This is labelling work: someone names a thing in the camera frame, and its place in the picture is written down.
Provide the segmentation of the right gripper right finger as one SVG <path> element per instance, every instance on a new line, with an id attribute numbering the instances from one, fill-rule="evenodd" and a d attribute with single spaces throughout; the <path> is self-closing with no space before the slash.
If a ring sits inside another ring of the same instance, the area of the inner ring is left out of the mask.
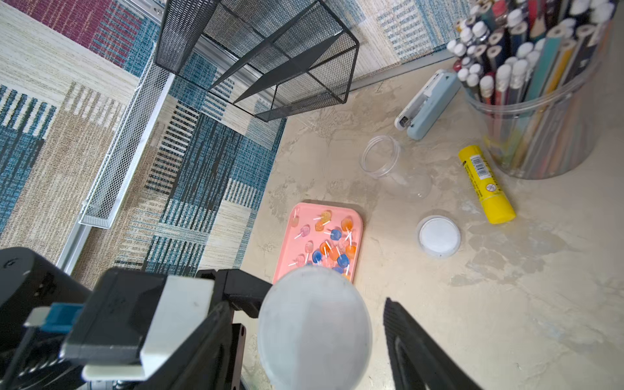
<path id="1" fill-rule="evenodd" d="M 399 303 L 387 299 L 383 324 L 396 389 L 478 389 Z"/>

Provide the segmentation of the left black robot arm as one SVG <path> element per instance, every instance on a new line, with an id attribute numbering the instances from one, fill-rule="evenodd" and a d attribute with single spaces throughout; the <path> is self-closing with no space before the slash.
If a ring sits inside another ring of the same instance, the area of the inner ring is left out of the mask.
<path id="1" fill-rule="evenodd" d="M 123 268 L 93 289 L 23 247 L 1 252 L 4 389 L 239 389 L 245 327 L 270 284 L 238 269 L 193 277 Z"/>

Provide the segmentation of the clear candy jar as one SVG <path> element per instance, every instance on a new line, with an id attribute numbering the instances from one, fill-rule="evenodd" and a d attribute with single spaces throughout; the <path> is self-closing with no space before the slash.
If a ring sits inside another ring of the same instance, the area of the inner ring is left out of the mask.
<path id="1" fill-rule="evenodd" d="M 410 200 L 426 198 L 432 179 L 422 164 L 412 159 L 401 144 L 388 135 L 374 136 L 359 158 L 364 173 L 380 182 L 391 195 Z"/>

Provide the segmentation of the translucent white jar lid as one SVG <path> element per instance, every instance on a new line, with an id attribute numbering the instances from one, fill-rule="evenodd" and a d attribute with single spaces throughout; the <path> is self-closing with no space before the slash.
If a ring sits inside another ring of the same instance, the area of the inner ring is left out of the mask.
<path id="1" fill-rule="evenodd" d="M 433 258 L 448 258 L 458 252 L 462 235 L 458 226 L 443 215 L 430 215 L 417 227 L 417 239 L 424 253 Z"/>

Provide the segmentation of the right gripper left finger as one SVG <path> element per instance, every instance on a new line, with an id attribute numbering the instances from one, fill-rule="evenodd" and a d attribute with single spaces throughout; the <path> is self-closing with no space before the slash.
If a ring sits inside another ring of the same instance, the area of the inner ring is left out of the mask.
<path id="1" fill-rule="evenodd" d="M 232 308 L 219 303 L 174 354 L 139 389 L 229 389 Z"/>

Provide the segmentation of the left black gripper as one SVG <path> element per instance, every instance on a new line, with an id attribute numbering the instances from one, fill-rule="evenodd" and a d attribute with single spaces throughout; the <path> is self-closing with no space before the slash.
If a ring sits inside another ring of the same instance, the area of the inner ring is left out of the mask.
<path id="1" fill-rule="evenodd" d="M 226 302 L 230 309 L 230 320 L 236 311 L 244 312 L 249 318 L 257 319 L 272 284 L 252 276 L 240 269 L 200 270 L 196 278 L 211 280 L 214 287 L 211 294 L 209 313 L 221 302 Z M 230 342 L 229 361 L 225 365 L 225 389 L 248 389 L 242 377 L 245 351 L 246 328 L 241 323 L 232 323 L 232 341 Z"/>

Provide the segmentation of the white lid candy jar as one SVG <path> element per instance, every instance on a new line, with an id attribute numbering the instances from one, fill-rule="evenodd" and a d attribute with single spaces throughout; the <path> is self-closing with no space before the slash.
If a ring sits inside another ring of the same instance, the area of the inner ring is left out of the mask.
<path id="1" fill-rule="evenodd" d="M 372 326 L 344 276 L 304 266 L 274 284 L 258 317 L 258 355 L 276 389 L 354 389 L 367 370 Z"/>

